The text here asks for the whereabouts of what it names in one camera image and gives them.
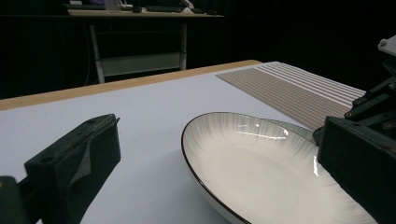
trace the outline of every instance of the desk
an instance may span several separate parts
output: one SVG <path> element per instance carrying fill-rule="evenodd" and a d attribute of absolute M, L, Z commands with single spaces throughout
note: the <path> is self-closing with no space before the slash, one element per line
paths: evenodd
<path fill-rule="evenodd" d="M 120 118 L 121 162 L 82 223 L 228 223 L 195 188 L 182 156 L 180 137 L 191 119 L 214 111 L 278 119 L 306 127 L 285 115 L 289 112 L 282 111 L 284 107 L 276 110 L 269 106 L 271 102 L 264 104 L 259 100 L 260 96 L 253 97 L 230 85 L 234 83 L 230 79 L 220 79 L 238 74 L 246 80 L 257 79 L 261 70 L 271 76 L 275 74 L 271 71 L 275 71 L 279 75 L 276 79 L 287 87 L 285 91 L 296 91 L 290 89 L 287 79 L 299 78 L 300 83 L 292 84 L 299 91 L 296 94 L 315 92 L 316 107 L 324 106 L 320 101 L 326 96 L 320 87 L 323 81 L 326 86 L 363 94 L 283 63 L 244 61 L 6 99 L 0 101 L 1 175 L 22 180 L 25 161 L 86 119 L 114 113 Z M 305 76 L 315 85 L 303 82 Z M 284 89 L 278 87 L 281 95 Z M 278 103 L 285 105 L 284 100 L 287 101 L 279 98 Z M 323 113 L 334 111 L 327 108 Z"/>
<path fill-rule="evenodd" d="M 57 89 L 59 90 L 64 87 L 76 87 L 76 86 L 84 85 L 87 75 L 89 75 L 89 82 L 93 81 L 92 77 L 97 78 L 97 73 L 94 69 L 95 67 L 94 63 L 90 63 L 89 66 L 88 63 L 86 63 L 88 61 L 88 56 L 86 56 L 86 54 L 88 55 L 86 47 L 91 45 L 91 43 L 90 45 L 86 45 L 87 43 L 86 37 L 88 37 L 89 42 L 91 42 L 90 40 L 91 37 L 89 35 L 85 36 L 85 31 L 84 34 L 82 33 L 83 32 L 82 26 L 86 26 L 87 28 L 89 28 L 89 26 L 91 25 L 110 26 L 117 24 L 117 26 L 130 26 L 131 24 L 138 24 L 138 25 L 140 24 L 141 26 L 147 25 L 148 27 L 150 27 L 152 24 L 160 23 L 160 24 L 165 24 L 166 26 L 167 25 L 176 26 L 175 28 L 177 28 L 182 24 L 186 24 L 189 28 L 189 35 L 191 35 L 192 34 L 190 29 L 191 27 L 199 28 L 205 24 L 223 25 L 225 23 L 231 24 L 232 22 L 233 22 L 232 20 L 228 20 L 226 17 L 220 17 L 220 16 L 202 17 L 202 16 L 174 15 L 167 17 L 159 17 L 158 14 L 157 17 L 152 17 L 152 16 L 148 17 L 141 15 L 139 16 L 0 15 L 0 24 L 2 24 L 7 28 L 11 28 L 11 30 L 15 31 L 16 33 L 15 37 L 14 35 L 5 35 L 5 39 L 9 39 L 11 41 L 9 42 L 6 41 L 7 43 L 6 42 L 5 42 L 6 44 L 3 43 L 2 47 L 6 49 L 5 54 L 11 55 L 10 57 L 8 57 L 8 60 L 10 61 L 12 59 L 12 63 L 7 63 L 7 61 L 3 61 L 3 63 L 6 63 L 4 64 L 6 72 L 3 75 L 6 75 L 7 77 L 21 77 L 24 79 L 27 79 L 27 77 L 29 77 L 28 80 L 32 79 L 32 81 L 26 82 L 26 84 L 21 85 L 20 82 L 16 80 L 14 81 L 13 78 L 8 78 L 10 80 L 7 81 L 9 81 L 11 84 L 6 85 L 6 89 L 7 92 L 10 92 L 9 95 L 15 96 L 15 95 L 31 94 L 32 92 L 48 91 L 49 88 L 44 88 L 43 87 L 44 85 L 42 84 L 43 81 L 42 80 L 38 81 L 39 79 L 46 79 L 47 82 L 50 82 L 51 84 L 46 86 L 47 87 L 51 86 L 50 88 L 51 90 L 57 90 Z M 25 34 L 23 36 L 18 35 L 19 31 L 22 31 L 26 27 L 28 28 L 28 32 L 23 32 Z M 39 32 L 40 33 L 39 35 L 37 30 L 35 30 L 36 27 L 38 27 L 40 31 L 48 30 L 49 34 L 45 35 L 45 37 L 48 38 L 49 41 L 43 40 L 45 39 L 43 38 L 44 33 Z M 80 40 L 78 41 L 77 45 L 71 46 L 71 48 L 69 48 L 68 44 L 73 44 L 73 37 L 76 34 L 75 33 L 76 30 L 77 30 L 78 38 L 80 38 Z M 32 32 L 35 35 L 29 36 L 28 35 L 29 32 Z M 177 33 L 174 33 L 172 36 L 175 36 L 177 38 L 176 45 L 173 49 L 175 51 L 179 51 L 180 47 L 177 44 L 178 43 Z M 29 43 L 34 43 L 35 42 L 34 40 L 36 39 L 40 45 L 38 44 L 29 45 Z M 62 49 L 70 49 L 69 51 L 66 51 L 66 54 L 63 54 L 62 50 L 61 51 L 56 50 L 58 41 L 61 41 L 62 44 L 60 45 L 60 47 Z M 29 50 L 25 49 L 25 47 L 23 46 L 24 44 L 28 45 Z M 39 51 L 34 50 L 38 46 L 44 46 L 44 49 Z M 38 63 L 31 63 L 32 62 L 31 58 L 36 59 Z M 93 56 L 91 56 L 90 61 L 91 62 L 94 61 Z M 32 65 L 29 66 L 32 66 L 34 69 L 25 69 L 25 67 L 28 66 L 20 67 L 17 62 L 31 63 L 34 66 Z M 34 75 L 36 76 L 40 75 L 40 77 L 42 78 L 32 78 L 32 77 L 36 77 L 36 76 L 32 76 L 32 72 L 34 73 Z M 58 81 L 56 80 L 56 78 L 65 78 L 65 82 Z"/>
<path fill-rule="evenodd" d="M 131 11 L 108 12 L 105 10 L 69 10 L 70 16 L 78 17 L 119 17 L 119 18 L 153 18 L 157 20 L 170 18 L 221 18 L 206 14 L 183 14 L 147 12 L 133 13 Z M 105 77 L 124 75 L 129 73 L 165 70 L 172 68 L 186 69 L 187 61 L 187 24 L 180 24 L 180 50 L 179 52 L 162 53 L 154 55 L 137 55 L 133 57 L 119 57 L 101 59 L 96 39 L 94 25 L 90 25 L 93 52 L 99 83 L 105 82 Z"/>

